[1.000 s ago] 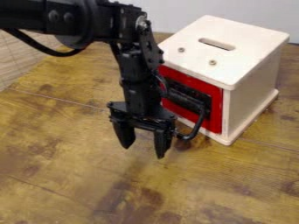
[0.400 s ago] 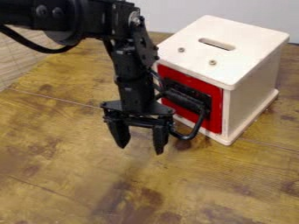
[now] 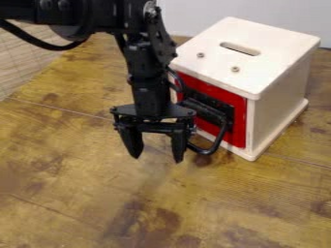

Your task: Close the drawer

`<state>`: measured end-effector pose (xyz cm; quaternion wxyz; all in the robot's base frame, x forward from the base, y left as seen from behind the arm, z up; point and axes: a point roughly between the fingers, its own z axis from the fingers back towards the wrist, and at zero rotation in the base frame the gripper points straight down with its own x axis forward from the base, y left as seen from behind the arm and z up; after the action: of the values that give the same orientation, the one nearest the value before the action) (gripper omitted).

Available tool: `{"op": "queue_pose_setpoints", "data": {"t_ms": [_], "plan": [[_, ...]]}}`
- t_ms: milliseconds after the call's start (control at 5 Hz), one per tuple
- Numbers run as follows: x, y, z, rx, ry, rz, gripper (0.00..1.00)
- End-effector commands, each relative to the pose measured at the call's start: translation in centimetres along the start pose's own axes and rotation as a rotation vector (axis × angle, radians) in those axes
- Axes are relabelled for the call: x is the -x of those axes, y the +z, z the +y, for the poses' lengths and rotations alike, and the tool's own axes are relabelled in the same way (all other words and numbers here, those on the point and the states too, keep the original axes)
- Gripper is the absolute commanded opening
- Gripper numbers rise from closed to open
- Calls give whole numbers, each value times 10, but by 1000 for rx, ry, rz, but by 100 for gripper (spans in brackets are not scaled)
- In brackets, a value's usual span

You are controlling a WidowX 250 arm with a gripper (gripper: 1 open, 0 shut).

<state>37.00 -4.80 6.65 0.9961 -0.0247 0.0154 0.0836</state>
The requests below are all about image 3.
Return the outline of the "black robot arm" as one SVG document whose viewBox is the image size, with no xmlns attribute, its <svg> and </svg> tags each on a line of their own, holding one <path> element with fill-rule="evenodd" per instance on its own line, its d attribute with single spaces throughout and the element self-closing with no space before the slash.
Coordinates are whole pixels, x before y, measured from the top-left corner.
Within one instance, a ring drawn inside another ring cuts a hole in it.
<svg viewBox="0 0 331 248">
<path fill-rule="evenodd" d="M 113 128 L 132 157 L 142 153 L 142 134 L 156 133 L 170 137 L 173 159 L 184 159 L 194 111 L 170 100 L 182 88 L 168 79 L 176 43 L 156 0 L 0 0 L 0 28 L 53 51 L 78 47 L 96 33 L 112 35 L 134 101 L 109 110 Z"/>
</svg>

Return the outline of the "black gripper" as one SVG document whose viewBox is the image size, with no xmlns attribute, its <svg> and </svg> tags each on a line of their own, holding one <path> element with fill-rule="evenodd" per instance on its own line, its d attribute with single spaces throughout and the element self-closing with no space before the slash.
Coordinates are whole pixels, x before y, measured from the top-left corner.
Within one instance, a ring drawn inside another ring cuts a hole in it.
<svg viewBox="0 0 331 248">
<path fill-rule="evenodd" d="M 193 131 L 196 111 L 172 101 L 170 91 L 182 94 L 185 86 L 165 77 L 128 77 L 133 103 L 113 107 L 113 127 L 130 156 L 137 159 L 144 151 L 142 133 L 172 135 L 172 154 L 176 163 L 184 159 L 186 135 Z"/>
</svg>

